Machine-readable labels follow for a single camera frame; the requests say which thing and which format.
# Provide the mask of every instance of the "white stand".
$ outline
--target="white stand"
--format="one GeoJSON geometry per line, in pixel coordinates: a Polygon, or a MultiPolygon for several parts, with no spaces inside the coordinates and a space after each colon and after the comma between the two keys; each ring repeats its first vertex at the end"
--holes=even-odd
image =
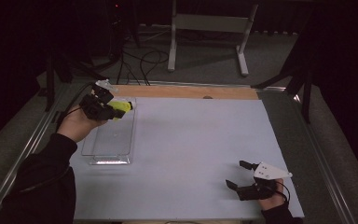
{"type": "Polygon", "coordinates": [[[255,13],[258,5],[252,5],[251,14],[248,18],[239,17],[219,17],[219,16],[203,16],[203,15],[189,15],[176,13],[176,0],[172,2],[172,35],[171,35],[171,48],[168,60],[168,71],[175,70],[176,60],[176,29],[187,30],[202,30],[202,31],[218,31],[218,32],[231,32],[242,33],[242,43],[237,46],[238,61],[241,68],[241,74],[248,76],[249,71],[246,65],[243,50],[245,49],[246,42],[248,41],[249,34],[253,25],[255,13]]]}

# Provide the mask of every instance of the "black sleeve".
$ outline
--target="black sleeve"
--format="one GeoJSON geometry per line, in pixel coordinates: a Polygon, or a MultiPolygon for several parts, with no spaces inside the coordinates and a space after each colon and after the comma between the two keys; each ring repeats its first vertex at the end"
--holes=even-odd
{"type": "Polygon", "coordinates": [[[73,223],[76,188],[69,160],[77,149],[54,133],[39,154],[21,164],[11,192],[2,201],[0,223],[73,223]]]}
{"type": "Polygon", "coordinates": [[[289,211],[289,203],[271,208],[266,211],[261,211],[266,224],[302,224],[303,220],[300,217],[293,217],[289,211]]]}

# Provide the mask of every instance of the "metal stand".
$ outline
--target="metal stand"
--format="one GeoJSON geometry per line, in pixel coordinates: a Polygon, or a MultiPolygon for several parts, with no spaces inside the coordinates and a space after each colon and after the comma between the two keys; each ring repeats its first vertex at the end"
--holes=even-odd
{"type": "Polygon", "coordinates": [[[239,17],[219,17],[203,16],[176,13],[176,0],[172,2],[172,35],[171,48],[168,60],[168,71],[175,70],[176,61],[176,29],[217,31],[243,34],[243,40],[237,46],[237,56],[241,68],[241,74],[246,77],[249,75],[243,51],[248,41],[249,34],[254,22],[255,13],[258,5],[252,5],[252,10],[248,18],[239,17]]]}
{"type": "Polygon", "coordinates": [[[300,91],[301,87],[304,86],[303,91],[303,102],[301,107],[301,114],[303,115],[304,120],[307,123],[310,123],[310,90],[312,84],[312,72],[309,70],[308,67],[295,67],[286,72],[280,73],[279,75],[270,78],[262,83],[251,85],[251,88],[255,89],[265,89],[269,85],[280,81],[286,77],[293,76],[290,80],[289,84],[287,85],[284,92],[289,95],[296,95],[300,91]]]}
{"type": "Polygon", "coordinates": [[[73,67],[83,71],[87,75],[94,77],[97,80],[106,80],[107,77],[103,77],[100,74],[92,71],[82,63],[73,59],[72,57],[58,51],[58,50],[50,50],[47,53],[47,64],[46,64],[46,82],[47,88],[45,92],[45,96],[48,98],[47,105],[45,111],[49,111],[51,106],[54,104],[54,71],[57,71],[57,74],[64,82],[70,82],[72,80],[72,75],[69,73],[68,68],[64,68],[67,64],[71,64],[73,67]]]}

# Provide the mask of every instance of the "black device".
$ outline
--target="black device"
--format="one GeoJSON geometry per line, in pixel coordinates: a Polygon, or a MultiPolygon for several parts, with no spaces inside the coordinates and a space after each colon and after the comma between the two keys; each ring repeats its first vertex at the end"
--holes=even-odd
{"type": "MultiPolygon", "coordinates": [[[[259,164],[240,161],[240,166],[247,170],[255,170],[259,164]]],[[[227,186],[236,191],[241,201],[260,200],[272,197],[277,192],[277,183],[274,179],[262,179],[254,176],[255,183],[252,186],[238,187],[237,184],[226,180],[227,186]]]]}
{"type": "Polygon", "coordinates": [[[110,85],[107,81],[98,81],[92,85],[92,94],[87,94],[80,102],[88,119],[108,120],[113,118],[123,118],[125,111],[114,109],[108,103],[114,98],[114,95],[105,86],[110,85]]]}

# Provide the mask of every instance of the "yellow object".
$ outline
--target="yellow object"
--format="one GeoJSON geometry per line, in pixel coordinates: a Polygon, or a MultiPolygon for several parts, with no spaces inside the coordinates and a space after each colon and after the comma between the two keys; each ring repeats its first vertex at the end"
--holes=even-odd
{"type": "Polygon", "coordinates": [[[131,102],[110,101],[108,104],[111,105],[115,110],[121,110],[121,111],[124,111],[125,113],[127,113],[133,109],[131,102]]]}

